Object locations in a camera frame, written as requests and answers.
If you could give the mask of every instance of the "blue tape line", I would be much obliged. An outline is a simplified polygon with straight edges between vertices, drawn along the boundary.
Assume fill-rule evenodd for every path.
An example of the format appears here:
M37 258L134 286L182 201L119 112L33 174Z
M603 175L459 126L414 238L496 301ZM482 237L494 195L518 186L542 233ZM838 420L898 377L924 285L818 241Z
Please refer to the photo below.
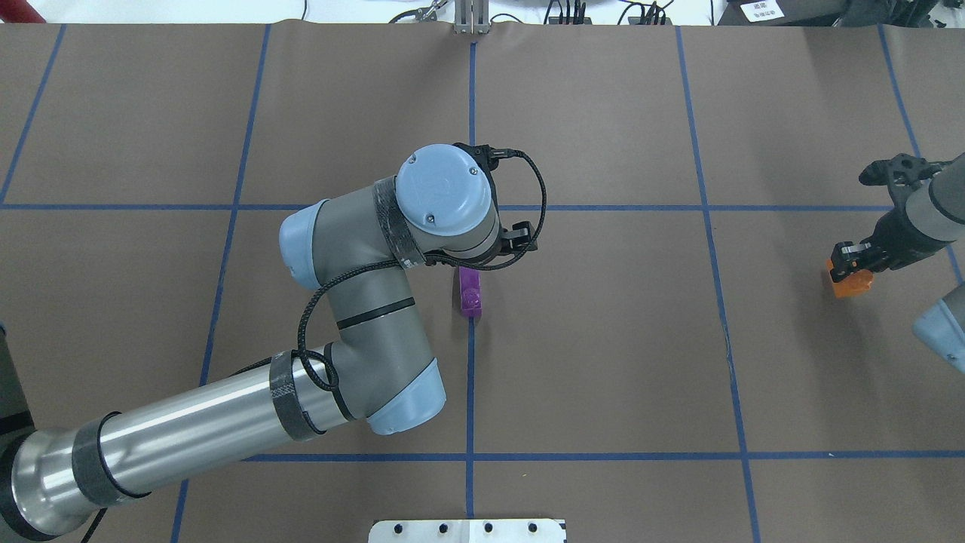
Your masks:
M836 460L874 458L965 458L965 450L812 450L750 452L752 460Z
M180 539L180 523L181 519L184 518L184 503L187 501L187 485L188 480L184 479L181 482L180 491L178 492L178 506L175 507L175 522L171 527L171 543L178 543Z
M297 212L314 204L239 204L238 209L244 212Z
M469 318L469 361L466 368L466 518L476 515L476 319Z
M713 212L889 212L894 206L764 206L707 205Z
M258 110L258 96L262 86L262 74L264 73L264 57L268 51L268 38L271 36L271 25L264 25L264 37L262 38L262 55L258 61L258 72L255 75L255 90L251 97L251 108L248 111L248 126L245 129L244 145L241 148L241 161L238 164L238 177L234 185L234 200L232 202L232 215L228 220L228 235L225 237L225 249L221 254L221 269L218 271L218 286L214 291L214 307L211 309L211 322L207 329L207 343L205 345L205 360L201 366L201 378L198 386L207 384L207 373L211 366L211 353L214 350L214 331L218 326L218 316L221 313L221 298L225 290L225 271L228 268L228 257L232 252L234 241L234 225L237 223L239 201L241 200L241 190L244 186L244 173L248 163L248 149L251 146L251 133L255 128L255 113Z
M54 68L54 61L57 59L57 52L60 51L60 44L64 40L65 32L67 32L67 25L62 24L60 32L57 33L57 40L54 41L54 48L50 51L50 58L47 59L47 67L43 70L41 84L37 87L37 93L34 95L34 102L30 104L27 121L23 124L23 130L20 132L20 139L16 142L14 155L10 159L10 167L7 169L7 177L3 181L3 186L0 187L0 204L3 204L7 198L10 183L14 180L14 171L16 170L16 164L20 161L20 152L23 151L23 144L27 142L27 134L30 133L30 127L34 124L34 115L37 114L37 107L41 104L43 89L47 87L47 79L50 78L50 72Z
M256 454L243 462L464 462L466 455L456 453L387 454Z
M477 462L639 462L740 460L739 452L479 452Z
M23 211L229 211L231 204L3 204L0 210Z
M898 103L898 111L901 113L901 120L905 124L905 130L908 131L908 140L911 141L912 151L915 152L916 157L922 155L922 151L918 148L918 139L915 138L915 131L911 128L911 119L908 118L908 111L905 110L904 100L901 99L901 90L898 89L898 80L895 77L895 65L892 64L892 53L888 48L888 40L885 38L885 27L881 24L878 25L878 38L881 39L881 51L885 54L885 64L888 66L888 76L892 79L892 91L895 92L895 100Z
M717 264L717 248L714 244L713 226L710 223L710 208L707 204L707 188L703 181L703 162L701 161L701 146L697 138L697 122L694 119L694 103L690 94L690 81L687 77L687 58L683 49L683 34L679 26L676 30L676 50L680 59L680 78L683 82L683 97L687 105L687 122L690 125L690 143L694 150L694 166L697 170L697 185L701 192L703 207L703 229L707 237L707 249L710 254L710 269L713 272L714 290L717 294L717 312L721 327L724 329L724 342L727 347L727 363L731 372L731 402L733 403L733 418L737 428L737 444L740 447L741 467L744 471L744 490L747 494L747 509L751 521L751 534L755 543L760 543L760 527L758 525L758 508L754 497L754 481L751 477L751 463L747 457L747 439L744 434L744 415L740 408L740 391L737 388L737 371L733 365L733 349L731 348L731 332L727 321L727 308L724 305L724 289L721 285L720 268Z
M298 211L312 204L238 204L242 212ZM848 212L885 213L892 206L714 205L712 212ZM231 211L233 204L0 204L0 210L22 211ZM539 204L505 204L501 212L539 211ZM702 212L696 204L550 204L550 212Z
M955 274L955 280L958 284L962 284L962 270L958 267L958 259L955 258L955 250L951 248L951 245L945 247L945 250L949 253L949 261L951 262L951 271Z
M550 212L702 212L704 208L712 212L868 212L883 213L892 206L820 206L820 205L729 205L729 204L551 204L546 206ZM503 204L501 212L539 211L539 204Z
M847 460L965 458L965 450L791 450L741 452L474 452L474 462L705 462L748 460ZM257 454L252 463L465 462L461 452L384 454Z
M476 145L476 44L469 44L469 145Z
M549 212L698 212L701 206L676 204L550 204L546 206ZM501 212L537 212L539 204L504 204L499 206Z
M476 47L469 44L469 145L476 145ZM466 353L466 518L476 516L476 319L469 318Z

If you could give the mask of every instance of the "orange object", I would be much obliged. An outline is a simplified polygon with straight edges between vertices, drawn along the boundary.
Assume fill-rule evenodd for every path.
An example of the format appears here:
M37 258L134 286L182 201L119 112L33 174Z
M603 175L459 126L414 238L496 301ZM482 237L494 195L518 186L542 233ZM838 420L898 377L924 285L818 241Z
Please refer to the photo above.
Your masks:
M834 264L831 264L831 259L829 258L827 262L824 263L830 272L834 268ZM831 287L835 290L835 298L850 298L852 296L858 296L864 294L865 292L871 290L871 281L874 280L874 273L869 270L858 270L850 274L844 281L836 283L831 281Z

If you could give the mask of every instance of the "white metal plate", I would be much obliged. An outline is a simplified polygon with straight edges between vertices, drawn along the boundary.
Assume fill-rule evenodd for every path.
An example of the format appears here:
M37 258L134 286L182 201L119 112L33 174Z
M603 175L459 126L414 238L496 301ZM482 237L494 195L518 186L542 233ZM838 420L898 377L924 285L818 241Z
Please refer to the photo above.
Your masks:
M553 519L380 521L369 543L566 543L566 522Z

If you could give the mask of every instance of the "robotic arm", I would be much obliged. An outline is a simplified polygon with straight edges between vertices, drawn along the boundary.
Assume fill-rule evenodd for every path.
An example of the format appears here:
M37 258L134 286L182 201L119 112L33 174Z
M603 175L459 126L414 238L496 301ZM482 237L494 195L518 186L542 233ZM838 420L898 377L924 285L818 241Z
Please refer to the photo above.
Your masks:
M512 231L501 225L491 171L509 157L524 158L539 180L543 213L535 230L528 222ZM99 509L356 418L383 435L426 422L446 394L404 269L508 266L537 248L545 204L542 177L522 152L424 147L397 176L283 223L285 264L301 285L318 289L298 349L72 430L35 431L0 333L0 540L53 539ZM486 265L499 255L511 258ZM325 293L341 340L309 351L305 327Z
M909 155L878 160L859 181L887 186L895 208L878 219L870 237L835 245L830 269L835 283L861 270L899 270L965 234L965 154L951 162Z
M878 160L865 168L860 181L887 186L895 207L861 243L835 245L828 268L839 297L867 289L869 280L866 288L847 288L854 287L847 283L860 273L870 277L871 272L904 268L965 235L965 154L951 162L908 155ZM965 288L959 286L938 300L913 330L932 351L965 372Z

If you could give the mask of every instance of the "black cable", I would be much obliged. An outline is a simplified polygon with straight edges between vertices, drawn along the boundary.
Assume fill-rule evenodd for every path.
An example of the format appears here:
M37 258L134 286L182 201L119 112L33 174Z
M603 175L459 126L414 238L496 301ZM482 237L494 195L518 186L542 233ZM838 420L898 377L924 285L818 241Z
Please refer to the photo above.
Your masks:
M407 11L407 12L402 12L402 13L400 13L400 14L392 17L392 20L389 21L389 24L392 24L392 23L395 23L395 22L399 22L400 20L402 20L402 19L404 19L404 18L406 18L406 17L415 17L415 16L419 16L419 11L418 11L418 10L409 10L409 11Z
M506 150L506 154L507 154L506 158L519 157L526 160L526 163L530 165L530 168L533 170L533 173L537 177L537 182L539 183L539 202L540 202L539 222L537 223L536 230L534 230L533 234L530 236L530 239L526 241L526 244L523 245L512 256L512 258L510 258L505 262L494 264L492 266L486 265L492 259L487 260L486 263L484 263L483 265L478 265L478 264L464 262L460 259L456 259L454 257L451 257L443 253L442 251L430 251L426 253L425 257L426 257L427 264L439 263L439 264L447 264L450 266L469 268L471 270L479 270L481 272L492 272L496 270L502 270L503 268L507 268L515 264L517 261L519 261L519 259L523 257L523 255L529 252L531 247L533 247L533 245L537 242L537 239L539 238L539 233L542 232L543 222L546 219L546 182L543 180L542 174L539 173L539 168L537 167L536 163L533 162L533 159L530 158L529 155L527 155L526 153L523 153L522 151L516 151L512 149ZM366 273L366 272L374 272L375 270L385 270L388 268L394 268L398 265L399 265L399 262L395 260L386 260L382 262L376 262L373 264L367 264L366 266L362 266L354 270L346 271L345 273L337 275L333 279L330 279L325 284L321 285L321 287L319 287L318 290L316 290L315 293L312 295L311 299L308 301L308 304L305 305L305 310L302 311L301 319L298 321L298 332L296 337L297 349L291 351L291 356L299 358L299 360L301 361L302 367L305 369L305 373L308 375L309 379L312 380L312 383L314 383L317 387L329 392L339 387L339 374L338 374L338 371L336 371L335 366L332 364L332 360L330 360L322 353L318 353L316 351L309 351L307 348L308 342L306 339L306 331L308 330L308 322L312 318L312 313L315 312L315 308L318 305L318 301L321 300L321 297L325 296L326 292L332 290L336 285L342 282L348 281L352 277L361 275L362 273ZM328 378L327 382L320 377L317 371L315 371L315 368L312 366L310 362L310 360L313 360L313 359L318 360L322 364L324 364L325 375ZM250 370L265 366L269 363L271 363L270 357L265 358L263 360L259 360L254 364L248 365L234 372L232 375L233 376L238 375L246 371L250 371Z
M553 9L553 4L560 6L560 21L563 20L563 4L560 0L549 0L549 4L546 5L546 15L543 16L543 24L549 23L549 11Z
M80 543L88 543L91 540L91 537L94 536L94 531L97 530L98 526L100 526L100 521L104 519L104 515L106 513L107 507L104 507L97 512L97 515L91 521L91 525L87 528L87 533L84 534L84 538L80 540Z
M634 6L640 6L640 19L641 19L641 20L643 20L644 16L647 14L647 5L646 5L646 4L641 4L640 2L630 2L629 4L630 4L630 5L627 6L625 10L623 10L623 13L620 14L620 19L617 20L617 24L618 24L618 25L623 22L623 18L626 17L626 12L629 12L631 9L633 9Z
M318 305L318 301L321 297L325 296L325 293L332 290L336 285L344 281L348 281L356 275L361 275L365 272L373 272L375 270L384 270L386 268L394 268L398 266L399 263L395 260L386 260L383 262L376 262L374 264L367 264L361 268L356 268L355 270L346 271L341 275L336 276L334 279L329 280L327 283L321 285L321 287L315 291L312 298L308 301L308 305L305 306L305 310L302 311L301 320L298 322L298 336L297 336L297 350L292 352L293 357L298 357L301 360L302 367L305 368L305 373L308 374L309 379L312 380L318 388L331 392L339 387L339 374L335 371L335 366L332 365L332 361L328 359L322 353L317 353L315 351L309 351L306 347L305 331L308 329L308 321L312 318L312 312L315 311L315 306ZM328 382L322 380L312 367L312 363L309 360L318 360L325 364L325 374L328 377Z
M229 375L228 377L234 377L235 375L241 375L242 373L244 373L244 372L246 372L246 371L251 371L251 370L253 370L253 369L258 369L258 368L260 368L260 367L262 367L262 366L266 366L266 365L268 365L268 364L270 364L270 363L271 363L271 357L268 357L268 358L265 358L264 360L259 360L259 361L255 362L254 364L247 365L247 366L245 366L245 367L237 370L237 371L234 372L233 374Z
M494 18L496 18L496 17L499 17L499 16L506 16L506 17L509 17L509 18L517 21L517 22L523 22L522 20L519 19L519 17L517 17L517 16L514 15L514 14L496 14L496 15L494 15L494 16L492 16L492 17L489 18L489 22L492 22L492 21L493 21L492 19L494 19Z
M427 262L431 262L433 264L434 263L448 264L449 266L458 266L462 268L468 268L470 270L479 270L480 272L494 272L496 270L501 270L503 268L507 268L515 264L520 258L523 258L523 255L529 252L530 247L532 247L533 244L537 242L537 238L539 238L539 233L542 232L543 221L546 219L546 183L543 181L542 174L539 173L539 168L537 168L536 163L533 162L533 159L530 158L529 155L523 153L522 151L510 150L510 154L508 157L509 158L519 157L526 160L526 163L530 165L530 168L533 170L533 173L536 174L537 181L539 182L539 197L540 197L539 222L537 223L536 230L533 231L533 235L530 236L530 239L526 242L525 245L523 245L523 247L516 254L512 256L512 258L510 258L505 262L494 264L492 266L485 266L485 265L481 266L478 264L471 264L471 263L459 260L457 258L453 258L445 253L436 252L436 251L431 251L426 253Z

